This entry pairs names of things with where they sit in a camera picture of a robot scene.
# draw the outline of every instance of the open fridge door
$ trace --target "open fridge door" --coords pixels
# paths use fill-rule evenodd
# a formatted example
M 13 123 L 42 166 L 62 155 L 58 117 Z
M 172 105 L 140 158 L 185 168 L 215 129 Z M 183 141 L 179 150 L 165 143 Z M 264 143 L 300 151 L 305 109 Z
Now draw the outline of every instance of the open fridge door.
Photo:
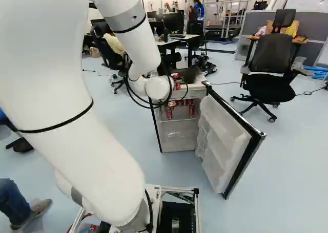
M 207 96 L 200 103 L 197 157 L 215 192 L 227 199 L 265 138 L 207 81 Z

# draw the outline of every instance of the computer monitor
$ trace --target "computer monitor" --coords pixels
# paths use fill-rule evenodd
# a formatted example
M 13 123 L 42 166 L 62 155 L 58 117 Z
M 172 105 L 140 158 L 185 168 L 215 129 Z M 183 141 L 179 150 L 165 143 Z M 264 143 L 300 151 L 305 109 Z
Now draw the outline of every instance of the computer monitor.
M 165 27 L 170 33 L 177 32 L 183 34 L 183 11 L 178 13 L 170 14 L 158 14 L 156 15 L 157 20 L 163 20 Z
M 264 10 L 267 8 L 267 6 L 268 5 L 266 1 L 261 1 L 261 2 L 255 1 L 253 10 Z
M 147 12 L 148 18 L 156 18 L 156 11 Z
M 108 33 L 108 27 L 107 27 L 107 22 L 105 19 L 92 19 L 90 20 L 91 25 L 93 27 L 98 26 L 102 30 L 103 33 Z

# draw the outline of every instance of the blue object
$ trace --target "blue object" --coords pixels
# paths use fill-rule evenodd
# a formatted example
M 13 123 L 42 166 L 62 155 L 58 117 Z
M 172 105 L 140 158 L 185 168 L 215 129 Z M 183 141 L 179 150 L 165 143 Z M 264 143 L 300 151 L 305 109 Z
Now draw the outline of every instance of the blue object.
M 320 72 L 320 71 L 313 71 L 315 75 L 326 75 L 326 72 Z
M 0 109 L 0 120 L 4 120 L 7 119 L 7 116 L 5 115 L 5 113 Z
M 326 72 L 328 73 L 328 68 L 320 68 L 320 67 L 308 67 L 308 66 L 303 66 L 304 69 L 310 70 L 310 71 L 321 71 L 321 72 Z
M 9 178 L 0 178 L 0 211 L 9 218 L 13 226 L 23 224 L 31 214 L 30 205 Z
M 198 17 L 204 18 L 204 16 L 205 16 L 205 9 L 204 9 L 204 5 L 203 4 L 200 5 L 200 7 L 199 7 L 199 4 L 195 4 L 194 9 L 195 10 L 198 10 Z
M 312 79 L 323 79 L 324 78 L 324 75 L 316 75 L 316 76 L 313 76 Z

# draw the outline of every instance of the floor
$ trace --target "floor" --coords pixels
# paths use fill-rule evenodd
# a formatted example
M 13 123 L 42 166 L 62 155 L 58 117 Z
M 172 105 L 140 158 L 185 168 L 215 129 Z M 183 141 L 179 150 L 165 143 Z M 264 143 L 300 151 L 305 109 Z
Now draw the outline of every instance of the floor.
M 210 52 L 209 57 L 219 70 L 208 76 L 211 83 L 240 81 L 243 62 L 235 61 L 234 54 Z M 113 73 L 102 67 L 101 62 L 99 58 L 83 58 L 83 69 Z M 230 199 L 225 201 L 213 192 L 193 152 L 159 152 L 149 110 L 138 107 L 124 90 L 114 95 L 110 76 L 93 72 L 83 72 L 83 76 L 99 117 L 140 164 L 148 183 L 200 189 L 203 233 L 326 232 L 327 91 L 297 96 L 282 104 L 273 110 L 278 116 L 274 124 L 267 122 L 261 109 L 252 109 L 244 115 L 267 138 Z M 321 84 L 318 80 L 297 77 L 292 86 L 296 93 L 302 93 Z M 243 92 L 237 84 L 213 88 L 226 100 Z M 241 110 L 247 103 L 235 101 L 232 106 Z M 16 138 L 6 127 L 0 128 L 0 176 L 13 179 L 28 201 L 34 198 L 54 201 L 43 220 L 36 223 L 36 229 L 24 233 L 66 232 L 78 206 L 57 189 L 52 167 L 37 151 L 20 155 L 5 150 L 5 145 Z M 9 232 L 8 227 L 7 218 L 0 214 L 0 232 Z

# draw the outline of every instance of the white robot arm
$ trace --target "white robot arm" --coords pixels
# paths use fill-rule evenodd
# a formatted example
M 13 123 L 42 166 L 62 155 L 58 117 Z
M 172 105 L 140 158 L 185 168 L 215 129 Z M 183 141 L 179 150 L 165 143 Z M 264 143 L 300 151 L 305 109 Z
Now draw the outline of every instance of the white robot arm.
M 160 64 L 140 0 L 92 1 L 134 62 L 129 77 L 149 96 L 165 96 L 167 79 L 139 78 Z M 97 119 L 81 75 L 88 2 L 0 0 L 0 106 L 53 165 L 65 194 L 105 222 L 140 231 L 149 221 L 144 175 Z

